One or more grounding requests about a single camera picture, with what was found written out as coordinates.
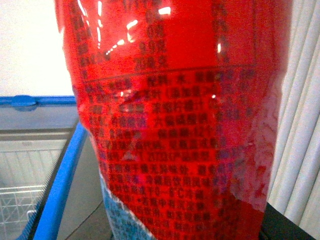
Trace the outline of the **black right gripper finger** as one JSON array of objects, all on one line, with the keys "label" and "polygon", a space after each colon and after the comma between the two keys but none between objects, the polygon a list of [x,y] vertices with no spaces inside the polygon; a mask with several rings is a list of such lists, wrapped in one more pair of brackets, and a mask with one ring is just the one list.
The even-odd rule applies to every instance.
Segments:
[{"label": "black right gripper finger", "polygon": [[266,205],[259,232],[260,240],[315,240],[269,203]]}]

